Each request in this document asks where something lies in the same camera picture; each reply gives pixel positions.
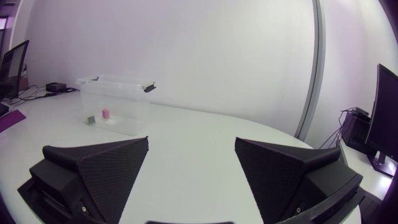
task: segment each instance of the monitor stand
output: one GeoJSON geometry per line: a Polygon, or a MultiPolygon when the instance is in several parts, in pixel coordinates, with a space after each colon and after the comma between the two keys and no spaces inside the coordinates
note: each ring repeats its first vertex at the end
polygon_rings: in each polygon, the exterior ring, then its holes
{"type": "Polygon", "coordinates": [[[369,161],[371,162],[373,169],[385,174],[389,177],[394,176],[394,170],[391,170],[390,167],[388,166],[388,163],[386,163],[386,155],[382,152],[380,152],[380,155],[378,158],[376,156],[368,156],[369,161]]]}

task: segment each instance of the black box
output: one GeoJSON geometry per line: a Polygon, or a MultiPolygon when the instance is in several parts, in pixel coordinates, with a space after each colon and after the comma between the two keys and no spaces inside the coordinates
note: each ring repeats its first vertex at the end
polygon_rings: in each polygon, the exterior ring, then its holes
{"type": "Polygon", "coordinates": [[[347,146],[369,156],[375,156],[377,150],[366,145],[371,119],[365,114],[347,112],[341,129],[341,135],[347,146]]]}
{"type": "Polygon", "coordinates": [[[67,88],[64,83],[49,83],[45,85],[45,90],[52,93],[60,93],[67,88]]]}

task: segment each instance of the black triangular gripper pad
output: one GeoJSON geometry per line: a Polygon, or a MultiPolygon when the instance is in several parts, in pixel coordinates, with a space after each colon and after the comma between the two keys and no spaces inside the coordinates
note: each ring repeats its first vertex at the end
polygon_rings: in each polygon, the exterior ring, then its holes
{"type": "Polygon", "coordinates": [[[45,146],[44,157],[78,172],[107,223],[118,223],[148,151],[148,139],[92,146],[45,146]]]}

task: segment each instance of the textured black surface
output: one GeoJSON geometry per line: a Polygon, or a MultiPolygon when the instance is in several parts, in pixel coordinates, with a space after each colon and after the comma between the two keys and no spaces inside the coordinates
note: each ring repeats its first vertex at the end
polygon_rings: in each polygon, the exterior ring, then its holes
{"type": "Polygon", "coordinates": [[[81,161],[89,194],[107,223],[118,223],[148,150],[147,139],[81,161]]]}
{"type": "Polygon", "coordinates": [[[308,150],[240,138],[235,151],[264,223],[279,221],[306,172],[340,156],[338,149],[308,150]]]}
{"type": "Polygon", "coordinates": [[[279,220],[293,197],[304,163],[237,139],[235,150],[265,224],[279,220]]]}
{"type": "Polygon", "coordinates": [[[147,138],[74,148],[43,148],[46,159],[79,173],[109,224],[119,222],[147,151],[147,138]]]}

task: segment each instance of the purple mat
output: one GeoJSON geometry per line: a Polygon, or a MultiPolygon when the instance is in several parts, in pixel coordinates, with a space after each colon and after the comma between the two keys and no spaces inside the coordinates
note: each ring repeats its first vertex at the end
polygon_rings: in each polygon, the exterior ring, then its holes
{"type": "Polygon", "coordinates": [[[25,115],[19,112],[19,110],[14,110],[11,111],[9,114],[4,115],[0,118],[0,133],[25,118],[25,115]]]}

